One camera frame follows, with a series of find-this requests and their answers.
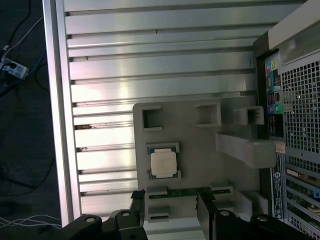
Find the white cable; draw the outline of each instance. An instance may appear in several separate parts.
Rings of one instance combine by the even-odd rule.
[[[11,48],[9,48],[5,54],[3,55],[2,59],[1,59],[1,62],[4,63],[4,61],[6,60],[6,57],[8,55],[8,53],[14,49],[16,46],[18,46],[20,43],[22,43],[22,41],[29,35],[29,33],[31,33],[31,31],[35,28],[35,26],[37,26],[38,23],[41,22],[41,20],[44,19],[44,17],[41,17],[38,21],[36,21],[36,23],[29,29],[29,31],[21,38],[20,41],[18,41],[14,46],[12,46]]]
[[[33,220],[33,219],[16,219],[14,221],[8,221],[2,217],[0,217],[0,219],[2,219],[3,221],[6,221],[7,224],[1,222],[1,224],[3,224],[3,226],[0,226],[0,229],[1,228],[4,228],[4,227],[12,227],[12,226],[16,226],[16,225],[19,225],[19,226],[24,226],[24,227],[34,227],[34,226],[41,226],[41,225],[50,225],[50,226],[53,226],[57,229],[61,229],[61,225],[59,224],[54,224],[54,223],[48,223],[48,222],[45,222],[45,221],[38,221],[38,220]],[[25,221],[31,221],[31,222],[35,222],[35,223],[41,223],[41,224],[22,224],[23,222]]]
[[[28,218],[25,218],[25,219],[16,219],[14,221],[9,221],[9,220],[6,220],[2,217],[0,217],[1,220],[7,222],[7,224],[3,223],[3,222],[0,222],[1,224],[3,224],[3,226],[0,226],[0,229],[1,228],[4,228],[4,227],[10,227],[10,226],[15,226],[15,225],[19,225],[19,226],[24,226],[24,227],[35,227],[35,226],[42,226],[42,225],[50,225],[50,226],[53,226],[57,229],[61,229],[62,226],[60,224],[55,224],[55,223],[48,223],[48,222],[45,222],[45,221],[39,221],[39,220],[33,220],[32,218],[35,218],[35,217],[49,217],[49,218],[52,218],[52,219],[55,219],[55,220],[60,220],[59,218],[56,218],[56,217],[53,217],[53,216],[49,216],[49,215],[35,215],[35,216],[30,216]],[[35,222],[35,223],[42,223],[42,224],[22,224],[23,222],[25,221],[31,221],[31,222]]]

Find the dark floor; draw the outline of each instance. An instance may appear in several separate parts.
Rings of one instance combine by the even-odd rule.
[[[19,29],[14,43],[43,16],[42,1],[31,1],[31,16]],[[0,0],[0,48],[8,41],[12,31],[27,15],[28,0]],[[41,22],[26,40],[8,56],[32,69],[46,48],[44,24]],[[38,74],[39,82],[49,87],[47,68]],[[24,80],[7,95],[0,98],[0,166],[2,174],[14,180],[38,185],[46,175],[55,156],[54,136],[49,92],[40,88],[34,75]],[[0,182],[0,204],[14,201],[14,212],[7,215],[0,207],[0,217],[15,220],[34,215],[60,218],[56,165],[46,181],[34,192],[21,196],[29,189],[8,182]],[[53,223],[50,218],[42,218]],[[0,228],[0,239],[33,239],[38,227],[10,226]]]

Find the mesh grille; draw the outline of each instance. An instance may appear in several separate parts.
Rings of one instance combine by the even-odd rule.
[[[283,89],[285,143],[287,147],[320,151],[320,71],[319,61],[281,75]]]
[[[296,219],[293,216],[288,215],[288,221],[294,225],[297,229],[299,229],[304,234],[308,235],[309,237],[320,240],[320,235],[314,232],[310,227],[307,226],[304,222],[301,222],[300,220]]]
[[[292,157],[292,156],[286,156],[285,161],[288,164],[295,165],[295,166],[300,167],[302,169],[313,171],[315,173],[320,173],[320,164],[317,164],[317,163],[314,163],[311,161],[302,160],[300,158]]]

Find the power strip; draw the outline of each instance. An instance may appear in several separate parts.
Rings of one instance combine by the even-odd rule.
[[[9,58],[6,58],[4,63],[0,62],[0,68],[2,67],[3,64],[10,64],[10,63],[16,64],[16,67],[14,69],[12,69],[9,66],[4,66],[3,71],[7,71],[9,74],[11,74],[19,79],[24,79],[28,75],[29,68],[15,62],[15,61],[12,61]]]

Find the blue cable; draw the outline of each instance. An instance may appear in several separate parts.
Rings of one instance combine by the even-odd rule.
[[[12,86],[20,83],[20,82],[22,82],[23,80],[27,79],[28,77],[30,77],[30,75],[31,75],[31,74],[39,67],[39,65],[41,64],[42,59],[43,59],[43,58],[45,57],[45,55],[46,55],[46,52],[47,52],[47,50],[44,51],[44,53],[43,53],[42,56],[40,57],[39,61],[36,63],[36,65],[34,66],[34,68],[33,68],[31,71],[29,71],[29,73],[27,74],[27,76],[26,76],[25,78],[20,79],[20,80],[18,80],[18,81],[15,81],[14,83],[12,83],[12,84],[4,87],[4,88],[2,89],[2,92],[5,91],[5,90],[8,89],[8,88],[11,88]]]
[[[30,75],[39,67],[39,65],[40,65],[41,62],[42,62],[42,59],[44,59],[44,57],[45,57],[45,55],[46,55],[46,52],[47,52],[47,50],[44,50],[44,53],[43,53],[42,56],[40,57],[39,61],[36,63],[36,65],[34,66],[34,68],[33,68],[31,71],[29,71],[28,75],[25,77],[26,79],[27,79],[28,77],[30,77]]]

